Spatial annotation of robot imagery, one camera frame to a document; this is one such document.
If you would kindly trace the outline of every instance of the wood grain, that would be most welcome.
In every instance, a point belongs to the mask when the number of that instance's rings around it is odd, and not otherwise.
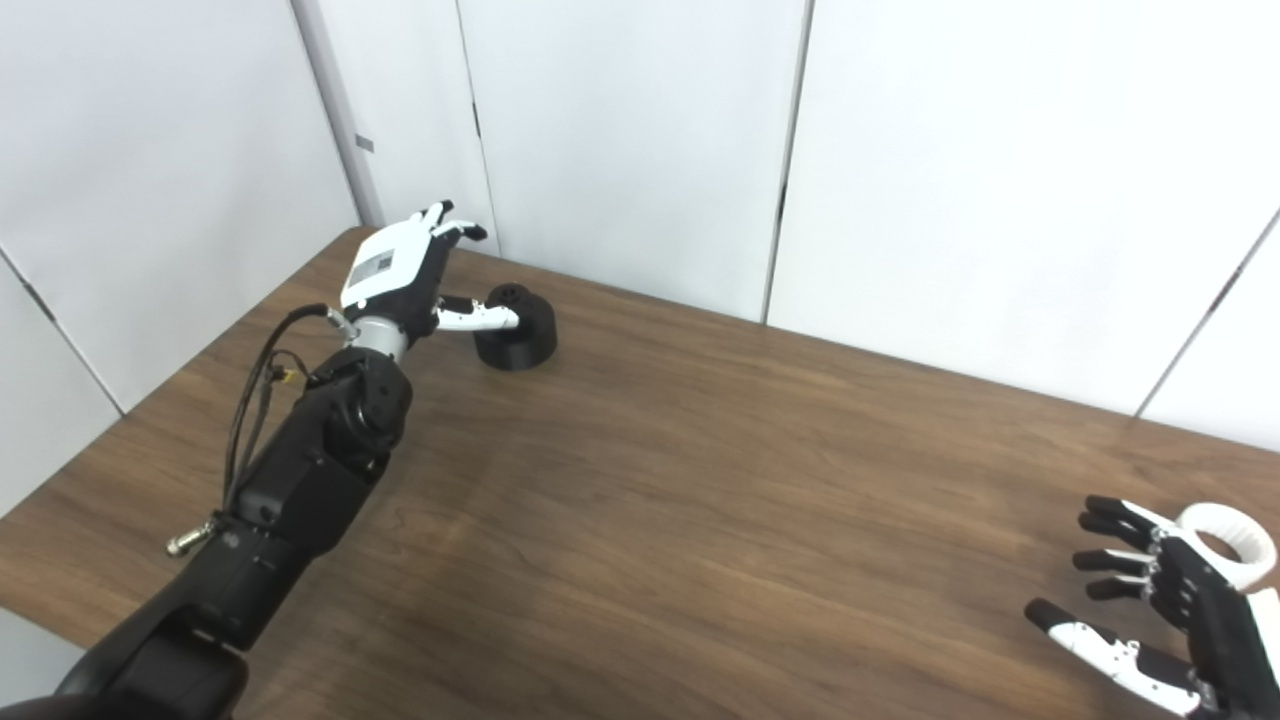
[[[174,574],[259,345],[335,300],[366,233],[0,520],[0,603],[83,646]],[[1268,452],[475,254],[445,290],[506,281],[556,305],[558,355],[415,348],[410,433],[251,653],[239,717],[1158,717],[1021,618],[1041,594],[1181,650],[1083,597],[1083,496],[1280,528]]]

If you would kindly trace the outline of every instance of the black fingertip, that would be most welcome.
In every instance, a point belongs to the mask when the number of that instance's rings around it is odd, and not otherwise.
[[[1114,570],[1115,561],[1105,550],[1083,550],[1071,556],[1071,565],[1076,570]]]
[[[1084,593],[1089,600],[1116,600],[1121,597],[1142,598],[1140,583],[1126,583],[1120,578],[1107,578],[1084,585]]]
[[[1114,536],[1116,532],[1115,523],[1100,518],[1093,512],[1080,512],[1076,521],[1080,524],[1080,529],[1097,533],[1100,536]]]
[[[1091,512],[1111,518],[1119,518],[1129,514],[1129,510],[1124,506],[1124,501],[1119,497],[1106,497],[1102,495],[1087,496],[1084,498],[1084,507],[1087,507]]]
[[[1043,597],[1037,597],[1036,600],[1028,602],[1027,607],[1023,610],[1023,615],[1025,615],[1033,625],[1046,633],[1057,625],[1076,621],[1075,615],[1071,615],[1066,610],[1062,610]]]

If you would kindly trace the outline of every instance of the metal connector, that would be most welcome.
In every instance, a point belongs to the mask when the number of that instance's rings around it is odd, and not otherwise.
[[[183,555],[191,552],[191,548],[211,538],[215,532],[218,532],[218,523],[210,518],[209,520],[205,520],[204,525],[196,528],[195,530],[169,538],[169,543],[165,544],[164,551],[169,557],[182,557]]]
[[[356,338],[360,337],[360,328],[351,324],[351,320],[342,314],[342,310],[334,310],[330,307],[325,319],[329,320],[329,324],[337,328],[339,333],[342,333],[342,338],[347,345],[356,342]]]

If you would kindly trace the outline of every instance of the hinge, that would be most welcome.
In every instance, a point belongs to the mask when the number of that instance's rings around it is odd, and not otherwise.
[[[22,281],[22,287],[27,288],[27,295],[29,295],[31,299],[36,302],[36,306],[40,307],[40,311],[44,313],[46,318],[49,318],[49,322],[56,325],[58,318],[54,318],[54,311],[49,309],[49,305],[45,304],[45,299],[41,297],[38,292],[36,292],[36,288],[32,287],[32,284],[27,281]]]
[[[787,183],[782,183],[782,192],[778,193],[778,217],[776,218],[778,227],[782,227],[782,210],[787,206]]]

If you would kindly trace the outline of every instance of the hole in cylinder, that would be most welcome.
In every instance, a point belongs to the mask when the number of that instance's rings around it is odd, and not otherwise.
[[[1226,544],[1226,541],[1224,541],[1224,539],[1221,539],[1219,537],[1211,536],[1211,534],[1206,533],[1204,530],[1196,530],[1196,537],[1198,537],[1201,539],[1201,542],[1203,542],[1204,544],[1207,544],[1210,550],[1212,550],[1213,552],[1221,555],[1222,557],[1226,557],[1228,560],[1231,560],[1231,561],[1235,561],[1235,562],[1240,562],[1242,561],[1240,560],[1240,555],[1238,552],[1235,552],[1235,548],[1233,548],[1231,546]]]

